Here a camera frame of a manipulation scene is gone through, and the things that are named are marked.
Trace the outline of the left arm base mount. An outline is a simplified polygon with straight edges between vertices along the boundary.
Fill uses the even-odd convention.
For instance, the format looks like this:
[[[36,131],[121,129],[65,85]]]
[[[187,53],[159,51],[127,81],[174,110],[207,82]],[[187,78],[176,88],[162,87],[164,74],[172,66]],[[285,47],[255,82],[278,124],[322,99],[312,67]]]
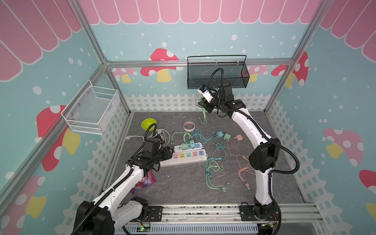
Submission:
[[[141,215],[131,222],[161,222],[162,214],[163,206],[148,206],[147,209],[142,209]]]

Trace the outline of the green charger plug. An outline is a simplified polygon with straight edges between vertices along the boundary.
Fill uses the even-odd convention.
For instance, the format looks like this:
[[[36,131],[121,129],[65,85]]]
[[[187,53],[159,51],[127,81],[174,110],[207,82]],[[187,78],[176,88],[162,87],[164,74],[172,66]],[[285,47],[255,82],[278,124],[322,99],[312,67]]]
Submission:
[[[188,143],[184,143],[184,144],[181,144],[181,150],[188,150],[189,148],[189,144]]]
[[[206,107],[206,101],[202,100],[202,99],[198,99],[197,100],[197,106],[199,106],[201,108],[205,108]]]

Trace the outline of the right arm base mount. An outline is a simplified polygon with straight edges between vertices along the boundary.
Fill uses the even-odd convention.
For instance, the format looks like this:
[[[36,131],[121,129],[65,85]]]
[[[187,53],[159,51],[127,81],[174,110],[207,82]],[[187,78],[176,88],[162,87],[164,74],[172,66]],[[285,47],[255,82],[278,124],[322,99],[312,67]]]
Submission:
[[[280,218],[281,213],[278,208],[270,203],[268,205],[248,205],[239,206],[240,217],[242,221],[272,221],[276,222]]]

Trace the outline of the pink charger plug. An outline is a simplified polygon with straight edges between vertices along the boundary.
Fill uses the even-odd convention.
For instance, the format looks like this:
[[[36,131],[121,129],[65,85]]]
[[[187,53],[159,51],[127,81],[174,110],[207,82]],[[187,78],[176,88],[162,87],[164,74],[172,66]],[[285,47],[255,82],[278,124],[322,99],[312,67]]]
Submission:
[[[236,135],[236,140],[237,140],[238,142],[243,141],[243,136],[242,136],[241,134]]]

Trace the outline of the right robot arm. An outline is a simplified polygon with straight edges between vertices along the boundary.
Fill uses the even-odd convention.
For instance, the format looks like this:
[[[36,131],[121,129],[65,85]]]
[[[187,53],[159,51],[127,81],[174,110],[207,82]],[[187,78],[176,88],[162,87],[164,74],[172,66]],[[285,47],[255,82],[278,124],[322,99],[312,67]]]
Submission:
[[[246,105],[239,99],[235,100],[232,87],[225,83],[218,90],[202,85],[198,92],[202,99],[198,102],[209,113],[214,109],[229,116],[246,134],[254,151],[248,157],[249,164],[255,170],[256,195],[254,198],[253,215],[258,220],[265,220],[269,215],[279,213],[279,206],[272,193],[272,175],[294,174],[300,168],[297,156],[281,145],[277,138],[268,135],[251,117]],[[295,167],[289,171],[275,169],[280,150],[288,153],[295,161]]]

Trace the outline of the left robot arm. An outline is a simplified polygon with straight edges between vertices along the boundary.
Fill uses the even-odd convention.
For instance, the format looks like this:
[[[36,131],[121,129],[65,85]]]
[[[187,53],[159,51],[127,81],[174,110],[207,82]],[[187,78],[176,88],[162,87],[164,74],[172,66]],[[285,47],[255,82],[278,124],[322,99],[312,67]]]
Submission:
[[[76,212],[73,235],[113,235],[116,230],[136,219],[148,220],[148,201],[133,197],[123,204],[123,199],[147,174],[162,161],[173,156],[173,149],[164,145],[159,134],[145,138],[141,148],[126,162],[123,174],[100,196],[83,201]]]

